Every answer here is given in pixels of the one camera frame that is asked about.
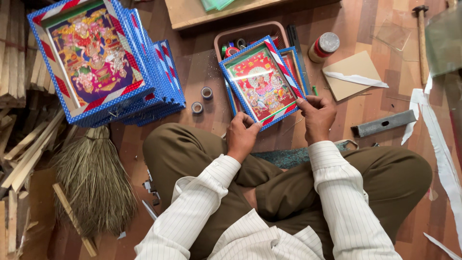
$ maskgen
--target shirt sleeve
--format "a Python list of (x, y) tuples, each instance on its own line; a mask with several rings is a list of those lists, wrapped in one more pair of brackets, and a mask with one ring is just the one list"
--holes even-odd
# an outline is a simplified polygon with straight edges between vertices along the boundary
[(363, 177), (330, 141), (308, 147), (336, 260), (401, 259), (363, 193)]
[(172, 204), (135, 247), (136, 260), (189, 259), (188, 249), (228, 194), (227, 188), (240, 167), (234, 158), (220, 155), (198, 177), (179, 179)]

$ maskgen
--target religious print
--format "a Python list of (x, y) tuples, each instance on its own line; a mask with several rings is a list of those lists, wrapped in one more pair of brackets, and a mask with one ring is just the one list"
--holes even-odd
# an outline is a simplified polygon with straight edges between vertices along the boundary
[(295, 94), (265, 45), (225, 67), (258, 121), (294, 104)]
[(47, 30), (79, 106), (136, 82), (102, 1), (69, 13)]

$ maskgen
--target knee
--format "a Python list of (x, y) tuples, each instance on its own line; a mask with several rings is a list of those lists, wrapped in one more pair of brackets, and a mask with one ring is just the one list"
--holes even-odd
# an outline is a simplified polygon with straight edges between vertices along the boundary
[(432, 183), (433, 170), (430, 164), (417, 153), (394, 148), (395, 163), (401, 172), (402, 181), (415, 192), (426, 192)]
[(146, 149), (152, 149), (152, 147), (159, 149), (165, 147), (164, 144), (175, 138), (181, 126), (182, 125), (178, 123), (167, 123), (154, 129), (143, 142), (143, 152), (146, 151)]

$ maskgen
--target hand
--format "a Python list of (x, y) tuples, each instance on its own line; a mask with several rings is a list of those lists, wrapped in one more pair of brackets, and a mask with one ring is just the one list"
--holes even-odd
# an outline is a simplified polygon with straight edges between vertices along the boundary
[(326, 98), (306, 96), (306, 100), (298, 98), (297, 105), (305, 117), (305, 139), (308, 146), (329, 140), (329, 130), (335, 121), (337, 110)]
[(226, 130), (228, 156), (242, 164), (252, 151), (262, 126), (261, 122), (254, 123), (254, 120), (243, 112), (237, 113)]

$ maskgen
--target broom bristles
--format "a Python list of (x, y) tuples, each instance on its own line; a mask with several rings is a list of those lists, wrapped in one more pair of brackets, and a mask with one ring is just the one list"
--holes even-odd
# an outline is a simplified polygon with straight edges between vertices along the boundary
[[(136, 214), (136, 200), (106, 126), (89, 129), (85, 137), (64, 147), (53, 164), (83, 237), (125, 231)], [(55, 205), (63, 219), (59, 200)]]

